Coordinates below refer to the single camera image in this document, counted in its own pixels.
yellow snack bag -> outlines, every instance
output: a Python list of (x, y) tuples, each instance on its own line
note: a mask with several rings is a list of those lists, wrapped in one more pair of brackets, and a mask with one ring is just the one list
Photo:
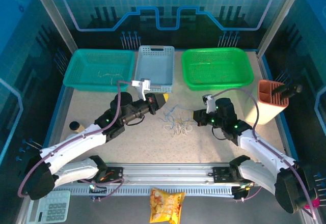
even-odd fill
[(181, 207), (185, 192), (168, 193), (157, 188), (151, 191), (150, 223), (168, 221), (170, 224), (180, 224)]

calculator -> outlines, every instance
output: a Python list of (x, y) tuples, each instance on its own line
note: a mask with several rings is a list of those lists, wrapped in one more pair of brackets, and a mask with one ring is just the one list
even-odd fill
[(59, 223), (67, 219), (70, 191), (52, 191), (45, 197), (31, 201), (27, 224)]

table surface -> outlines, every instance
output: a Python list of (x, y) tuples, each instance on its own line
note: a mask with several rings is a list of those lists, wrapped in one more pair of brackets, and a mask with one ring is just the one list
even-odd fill
[[(173, 137), (173, 130), (165, 130), (164, 125), (169, 124), (161, 119), (165, 119), (165, 114), (175, 105), (191, 110), (205, 108), (202, 96), (206, 94), (216, 94), (218, 90), (211, 91), (191, 91), (183, 80), (181, 67), (182, 51), (175, 53), (175, 77), (173, 93), (169, 94), (169, 99), (162, 109), (157, 111), (155, 116), (146, 114), (145, 120), (137, 126), (125, 126), (125, 132), (114, 140), (96, 147), (75, 160), (85, 159), (91, 155), (99, 155), (105, 162), (229, 162), (237, 156), (247, 155), (254, 161), (258, 160), (249, 152), (236, 146), (228, 140), (220, 141), (213, 137), (211, 127), (193, 126), (192, 131), (187, 135)], [(244, 89), (252, 91), (258, 80), (262, 79), (255, 52), (247, 52), (251, 66), (255, 75), (253, 83)], [(136, 89), (129, 86), (127, 91), (132, 94), (133, 100), (138, 100)], [(94, 120), (110, 108), (110, 102), (115, 93), (82, 92), (74, 90), (69, 105), (65, 125), (61, 134), (61, 141), (71, 134), (69, 124), (78, 121), (85, 127), (94, 123)], [(229, 97), (234, 104), (235, 112), (239, 119), (243, 119), (243, 108), (248, 99), (248, 95), (241, 91), (229, 91), (222, 97)], [(191, 118), (192, 112), (175, 109), (172, 114), (175, 118)], [(266, 125), (258, 125), (258, 134), (272, 146), (284, 152), (280, 134), (275, 119)], [(223, 137), (219, 129), (215, 134)]]

purple cable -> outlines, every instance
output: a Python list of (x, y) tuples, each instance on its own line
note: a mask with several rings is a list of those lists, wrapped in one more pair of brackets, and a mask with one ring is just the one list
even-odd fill
[(252, 196), (244, 198), (243, 201), (246, 201), (246, 200), (252, 199), (254, 196), (256, 196), (256, 195), (260, 192), (261, 189), (262, 189), (262, 187), (260, 187), (260, 188), (257, 190), (257, 192), (255, 192)]
[(94, 186), (103, 186), (103, 185), (107, 185), (108, 183), (115, 183), (115, 182), (119, 182), (121, 181), (120, 185), (117, 186), (116, 189), (114, 189), (112, 192), (110, 192), (110, 194), (108, 194), (107, 196), (105, 197), (102, 197), (102, 198), (98, 198), (98, 199), (95, 199), (94, 201), (101, 201), (101, 200), (105, 200), (107, 199), (108, 197), (110, 197), (111, 195), (113, 195), (115, 192), (117, 192), (119, 190), (119, 188), (122, 186), (122, 184), (124, 183), (124, 179), (123, 178), (119, 178), (119, 179), (116, 179), (116, 180), (113, 180), (111, 182), (104, 182), (104, 183), (93, 183), (93, 182), (89, 182), (89, 181), (86, 181), (86, 180), (80, 180), (81, 182), (84, 182), (84, 183), (87, 183), (87, 184), (92, 184)]
[(86, 134), (80, 135), (78, 137), (72, 138), (71, 140), (65, 142), (64, 144), (60, 145), (59, 147), (57, 147), (56, 149), (54, 149), (52, 152), (50, 152), (49, 154), (47, 154), (44, 158), (42, 158), (39, 162), (37, 162), (31, 169), (30, 171), (26, 174), (26, 176), (24, 177), (23, 181), (21, 182), (19, 188), (18, 188), (18, 192), (17, 195), (20, 198), (26, 197), (27, 195), (23, 195), (22, 194), (22, 189), (24, 188), (26, 181), (28, 180), (28, 178), (31, 176), (31, 174), (35, 171), (35, 169), (44, 161), (46, 161), (49, 157), (51, 157), (52, 155), (54, 155), (57, 151), (59, 151), (60, 149), (62, 149), (63, 147), (67, 146), (68, 144), (81, 139), (81, 138), (85, 138), (87, 136), (93, 135), (93, 134), (97, 134), (100, 132), (103, 132), (107, 129), (109, 129), (117, 120), (118, 116), (119, 116), (119, 110), (120, 110), (120, 103), (121, 103), (121, 89), (120, 89), (120, 83), (124, 83), (124, 84), (131, 84), (130, 82), (127, 81), (123, 81), (123, 80), (119, 80), (117, 81), (117, 87), (118, 87), (118, 104), (117, 104), (117, 111), (116, 111), (116, 115), (114, 116), (113, 120), (111, 121), (110, 124), (108, 124), (106, 127), (96, 130), (96, 131), (91, 131), (88, 132)]
[(259, 108), (258, 108), (258, 104), (257, 104), (256, 99), (254, 98), (254, 96), (251, 93), (249, 93), (247, 90), (245, 90), (245, 89), (241, 89), (241, 88), (229, 88), (229, 89), (226, 89), (226, 90), (224, 90), (222, 92), (219, 92), (219, 93), (213, 95), (212, 98), (217, 97), (218, 95), (223, 94), (223, 93), (228, 92), (228, 91), (231, 91), (231, 90), (242, 91), (242, 92), (248, 94), (250, 96), (250, 98), (254, 101), (255, 106), (256, 106), (256, 110), (257, 110), (257, 118), (256, 118), (256, 121), (255, 121), (254, 126), (253, 126), (253, 136), (254, 136), (254, 138), (256, 139), (257, 142), (259, 142), (261, 145), (263, 145), (265, 148), (267, 148), (273, 154), (275, 154), (280, 160), (282, 160), (290, 168), (290, 170), (294, 173), (294, 175), (298, 179), (299, 184), (300, 184), (300, 186), (301, 186), (301, 188), (302, 188), (302, 190), (303, 190), (303, 192), (305, 194), (305, 197), (306, 197), (306, 199), (308, 201), (308, 205), (309, 205), (309, 208), (311, 210), (312, 218), (314, 220), (316, 220), (316, 214), (315, 214), (315, 210), (313, 208), (311, 199), (309, 197), (309, 194), (308, 194), (308, 191), (307, 191), (307, 189), (305, 187), (305, 184), (304, 184), (303, 180), (301, 179), (301, 177), (299, 176), (299, 174), (296, 172), (296, 170), (293, 168), (293, 166), (286, 159), (284, 159), (278, 152), (276, 152), (271, 147), (269, 147), (268, 145), (266, 145), (260, 139), (257, 138), (256, 131), (255, 130), (256, 130), (256, 126), (258, 124), (258, 120), (259, 120)]

